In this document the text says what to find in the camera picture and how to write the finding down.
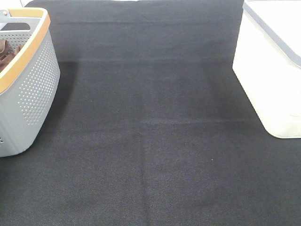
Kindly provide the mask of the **brown towels in basket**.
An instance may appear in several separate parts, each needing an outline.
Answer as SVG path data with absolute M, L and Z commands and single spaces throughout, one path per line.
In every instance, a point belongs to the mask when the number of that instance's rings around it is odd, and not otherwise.
M 14 52 L 10 52 L 10 44 L 7 40 L 0 40 L 0 71 L 2 72 L 5 67 L 13 60 L 13 58 L 21 51 L 23 45 L 16 47 Z

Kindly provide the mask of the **grey perforated laundry basket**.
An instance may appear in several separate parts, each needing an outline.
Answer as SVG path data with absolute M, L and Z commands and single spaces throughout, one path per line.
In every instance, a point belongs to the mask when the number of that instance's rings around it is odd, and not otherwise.
M 54 100 L 60 69 L 47 10 L 3 9 L 0 21 L 10 25 L 0 32 L 10 52 L 23 45 L 0 72 L 0 155 L 7 157 L 33 144 Z

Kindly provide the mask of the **white storage bin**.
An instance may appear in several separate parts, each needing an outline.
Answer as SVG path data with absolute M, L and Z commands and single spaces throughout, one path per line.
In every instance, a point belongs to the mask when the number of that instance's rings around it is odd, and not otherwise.
M 300 1 L 244 1 L 232 68 L 265 130 L 300 138 Z

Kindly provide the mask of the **black fabric table mat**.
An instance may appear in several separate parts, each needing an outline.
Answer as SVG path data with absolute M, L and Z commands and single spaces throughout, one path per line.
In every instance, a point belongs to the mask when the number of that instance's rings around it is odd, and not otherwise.
M 232 63 L 240 0 L 34 0 L 60 66 L 3 226 L 298 226 L 301 141 L 266 132 Z

